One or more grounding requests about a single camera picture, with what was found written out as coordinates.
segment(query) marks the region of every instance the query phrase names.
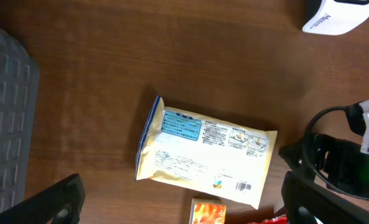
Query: blue label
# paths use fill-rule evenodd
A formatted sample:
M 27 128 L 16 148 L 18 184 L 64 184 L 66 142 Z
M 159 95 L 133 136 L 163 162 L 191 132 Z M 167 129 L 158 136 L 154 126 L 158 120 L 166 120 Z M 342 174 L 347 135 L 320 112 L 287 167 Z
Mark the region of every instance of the blue label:
M 174 134 L 189 140 L 198 140 L 201 120 L 180 113 L 166 111 L 162 122 L 162 132 Z

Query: barcode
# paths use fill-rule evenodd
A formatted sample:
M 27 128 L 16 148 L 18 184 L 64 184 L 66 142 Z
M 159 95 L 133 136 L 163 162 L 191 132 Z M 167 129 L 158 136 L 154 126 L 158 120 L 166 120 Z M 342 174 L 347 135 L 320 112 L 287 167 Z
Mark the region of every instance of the barcode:
M 252 185 L 247 184 L 245 182 L 237 182 L 235 189 L 239 191 L 244 191 L 244 190 L 251 190 L 251 187 Z

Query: wet wipes package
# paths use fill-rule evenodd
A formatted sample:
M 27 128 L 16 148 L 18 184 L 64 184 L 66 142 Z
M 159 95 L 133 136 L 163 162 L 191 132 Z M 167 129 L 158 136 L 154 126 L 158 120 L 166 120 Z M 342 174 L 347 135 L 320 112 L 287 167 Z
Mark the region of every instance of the wet wipes package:
M 139 142 L 136 180 L 198 190 L 259 207 L 277 131 L 165 107 L 158 96 Z

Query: white device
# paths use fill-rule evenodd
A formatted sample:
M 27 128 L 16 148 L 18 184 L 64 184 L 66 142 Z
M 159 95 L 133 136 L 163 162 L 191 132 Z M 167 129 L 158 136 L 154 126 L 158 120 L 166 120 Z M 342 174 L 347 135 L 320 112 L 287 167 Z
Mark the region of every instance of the white device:
M 369 0 L 306 0 L 303 32 L 345 34 L 369 17 Z

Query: black plastic object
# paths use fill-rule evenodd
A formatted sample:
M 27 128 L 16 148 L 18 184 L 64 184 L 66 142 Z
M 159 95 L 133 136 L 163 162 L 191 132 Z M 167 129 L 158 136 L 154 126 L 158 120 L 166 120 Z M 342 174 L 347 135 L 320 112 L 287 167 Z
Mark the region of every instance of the black plastic object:
M 306 22 L 315 16 L 321 6 L 321 0 L 306 0 Z
M 82 180 L 73 174 L 0 213 L 0 223 L 76 224 L 84 200 Z
M 365 122 L 359 104 L 327 108 L 310 121 L 299 142 L 283 147 L 279 155 L 303 178 L 314 180 L 317 175 L 330 190 L 369 200 L 369 155 L 361 153 L 361 146 L 354 142 L 312 133 L 317 120 L 331 111 L 344 111 L 350 129 L 356 134 L 364 134 Z
M 347 4 L 369 4 L 369 0 L 334 0 L 335 2 L 347 3 Z
M 287 172 L 281 194 L 290 224 L 369 224 L 369 213 L 300 173 Z

